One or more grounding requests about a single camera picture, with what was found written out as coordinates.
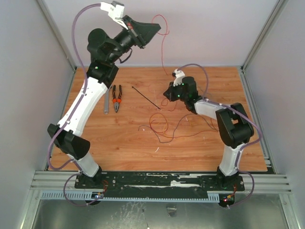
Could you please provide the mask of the black zip tie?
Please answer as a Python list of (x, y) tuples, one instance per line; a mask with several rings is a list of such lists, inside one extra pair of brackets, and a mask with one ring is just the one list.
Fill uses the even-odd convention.
[(143, 98), (145, 98), (148, 102), (150, 102), (152, 105), (154, 105), (158, 110), (161, 110), (161, 108), (155, 104), (153, 101), (151, 101), (147, 96), (145, 96), (143, 93), (141, 93), (138, 89), (136, 89), (134, 86), (132, 86), (132, 89), (134, 89), (137, 93), (139, 93)]

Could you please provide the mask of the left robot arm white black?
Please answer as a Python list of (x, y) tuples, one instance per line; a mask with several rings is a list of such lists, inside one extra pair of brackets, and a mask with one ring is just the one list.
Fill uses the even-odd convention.
[(86, 183), (92, 188), (102, 184), (102, 176), (98, 174), (101, 168), (89, 152), (90, 142), (81, 136), (85, 124), (116, 77), (119, 68), (115, 62), (133, 46), (145, 48), (161, 29), (157, 23), (137, 22), (127, 15), (122, 22), (122, 31), (114, 38), (100, 28), (90, 32), (87, 50), (91, 55), (91, 64), (84, 71), (81, 90), (66, 115), (56, 125), (48, 127), (55, 146), (78, 165), (86, 175)]

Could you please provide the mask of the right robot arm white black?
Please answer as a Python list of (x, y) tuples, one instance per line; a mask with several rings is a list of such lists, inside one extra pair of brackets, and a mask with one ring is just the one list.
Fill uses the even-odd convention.
[(217, 121), (224, 153), (216, 171), (216, 184), (222, 190), (237, 184), (242, 152), (254, 135), (254, 128), (247, 120), (242, 104), (225, 105), (200, 96), (196, 82), (190, 76), (183, 77), (178, 84), (170, 82), (163, 95), (171, 102), (184, 102), (186, 109), (196, 115)]

